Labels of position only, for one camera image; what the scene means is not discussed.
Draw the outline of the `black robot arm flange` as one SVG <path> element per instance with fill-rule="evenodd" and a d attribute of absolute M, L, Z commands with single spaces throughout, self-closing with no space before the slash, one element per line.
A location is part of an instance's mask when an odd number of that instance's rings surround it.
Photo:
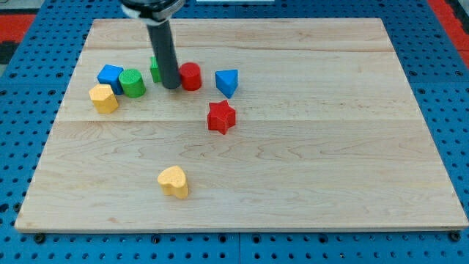
<path fill-rule="evenodd" d="M 168 20 L 185 4 L 185 0 L 120 0 L 124 14 L 147 23 Z"/>

